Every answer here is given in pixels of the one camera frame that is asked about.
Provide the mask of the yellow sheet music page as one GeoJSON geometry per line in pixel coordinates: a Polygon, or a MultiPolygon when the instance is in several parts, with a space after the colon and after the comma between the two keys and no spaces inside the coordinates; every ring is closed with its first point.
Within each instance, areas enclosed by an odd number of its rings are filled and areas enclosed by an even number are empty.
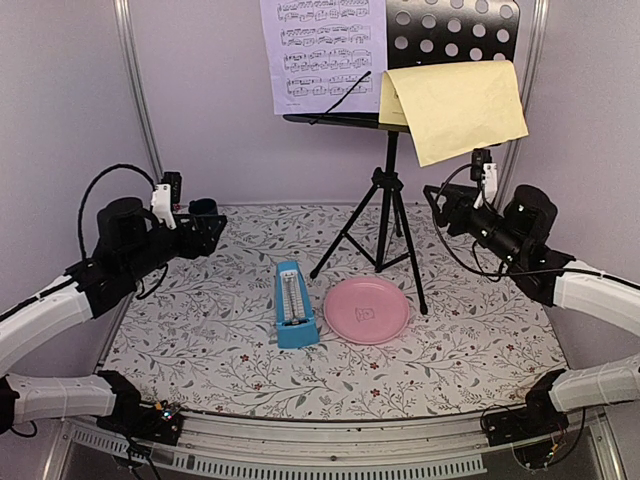
{"type": "Polygon", "coordinates": [[[388,70],[379,122],[409,128],[422,167],[529,134],[507,60],[388,70]]]}

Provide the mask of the blue metronome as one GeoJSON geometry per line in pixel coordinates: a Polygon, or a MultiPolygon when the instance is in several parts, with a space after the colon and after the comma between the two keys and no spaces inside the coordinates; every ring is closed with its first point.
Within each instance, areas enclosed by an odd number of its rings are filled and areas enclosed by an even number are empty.
{"type": "Polygon", "coordinates": [[[298,263],[278,263],[275,280],[278,347],[299,349],[317,344],[319,332],[316,319],[298,263]]]}

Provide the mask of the pink plate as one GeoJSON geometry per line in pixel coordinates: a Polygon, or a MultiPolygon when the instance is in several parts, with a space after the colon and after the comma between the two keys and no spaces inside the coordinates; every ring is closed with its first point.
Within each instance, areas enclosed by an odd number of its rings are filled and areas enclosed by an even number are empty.
{"type": "Polygon", "coordinates": [[[324,317],[331,330],[359,345],[379,345],[402,333],[410,307],[403,292],[391,282],[356,277],[331,288],[324,302],[324,317]]]}

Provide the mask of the black music stand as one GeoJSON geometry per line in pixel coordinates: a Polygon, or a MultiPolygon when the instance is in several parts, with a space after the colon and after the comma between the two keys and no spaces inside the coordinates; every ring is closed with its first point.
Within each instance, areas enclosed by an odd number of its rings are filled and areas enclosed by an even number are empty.
{"type": "MultiPolygon", "coordinates": [[[[515,57],[520,6],[515,1],[387,1],[387,65],[391,69],[467,60],[515,57]]],[[[428,312],[417,255],[396,171],[398,138],[409,128],[373,113],[287,115],[286,120],[310,124],[379,129],[387,132],[386,160],[374,170],[372,185],[346,224],[310,273],[317,278],[334,251],[346,240],[380,273],[408,259],[414,275],[419,310],[428,312]],[[374,255],[350,229],[376,193],[382,194],[377,250],[374,255]]]]}

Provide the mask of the purple sheet music page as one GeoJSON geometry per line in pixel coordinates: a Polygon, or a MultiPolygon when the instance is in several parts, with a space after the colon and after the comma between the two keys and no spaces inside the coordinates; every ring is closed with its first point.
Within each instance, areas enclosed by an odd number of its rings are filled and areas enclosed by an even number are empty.
{"type": "Polygon", "coordinates": [[[274,113],[376,113],[387,70],[384,1],[262,1],[274,113]]]}

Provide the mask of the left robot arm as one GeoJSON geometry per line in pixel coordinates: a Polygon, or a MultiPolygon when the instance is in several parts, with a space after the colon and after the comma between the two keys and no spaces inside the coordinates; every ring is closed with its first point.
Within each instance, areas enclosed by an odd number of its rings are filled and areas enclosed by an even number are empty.
{"type": "Polygon", "coordinates": [[[99,239],[91,257],[1,316],[1,429],[43,418],[92,415],[128,434],[148,426],[140,392],[116,371],[86,377],[35,378],[12,367],[64,331],[94,320],[133,294],[141,281],[175,258],[194,260],[216,249],[227,218],[211,199],[186,214],[169,204],[148,210],[123,197],[97,214],[99,239]]]}

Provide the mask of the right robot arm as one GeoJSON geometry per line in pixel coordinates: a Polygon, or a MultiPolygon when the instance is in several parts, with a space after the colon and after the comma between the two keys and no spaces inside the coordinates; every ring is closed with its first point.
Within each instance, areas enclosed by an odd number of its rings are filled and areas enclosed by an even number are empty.
{"type": "MultiPolygon", "coordinates": [[[[423,189],[437,228],[468,234],[505,266],[505,276],[530,300],[584,313],[632,334],[639,332],[639,286],[547,246],[558,209],[540,189],[520,185],[502,213],[474,205],[476,192],[463,185],[423,189]]],[[[537,436],[556,412],[636,401],[639,357],[585,369],[546,373],[527,392],[517,427],[537,436]]]]}

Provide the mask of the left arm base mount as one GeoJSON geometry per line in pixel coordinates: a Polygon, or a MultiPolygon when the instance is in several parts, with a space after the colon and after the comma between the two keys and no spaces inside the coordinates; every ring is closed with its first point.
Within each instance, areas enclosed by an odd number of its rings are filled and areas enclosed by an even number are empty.
{"type": "Polygon", "coordinates": [[[184,417],[177,403],[157,401],[152,406],[144,405],[141,393],[116,371],[99,371],[115,395],[113,410],[107,416],[98,417],[96,425],[115,432],[125,438],[148,440],[164,445],[176,446],[184,417]]]}

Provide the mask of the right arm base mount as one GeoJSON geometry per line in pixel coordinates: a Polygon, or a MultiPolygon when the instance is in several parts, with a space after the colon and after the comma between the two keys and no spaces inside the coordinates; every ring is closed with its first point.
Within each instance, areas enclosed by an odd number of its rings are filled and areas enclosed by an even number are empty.
{"type": "Polygon", "coordinates": [[[550,398],[553,382],[565,372],[565,369],[557,369],[542,376],[526,393],[522,407],[500,406],[493,413],[486,409],[480,417],[480,427],[489,445],[559,434],[558,440],[549,440],[538,447],[523,447],[516,454],[516,460],[527,469],[549,467],[556,459],[560,442],[569,427],[567,415],[557,411],[550,398]]]}

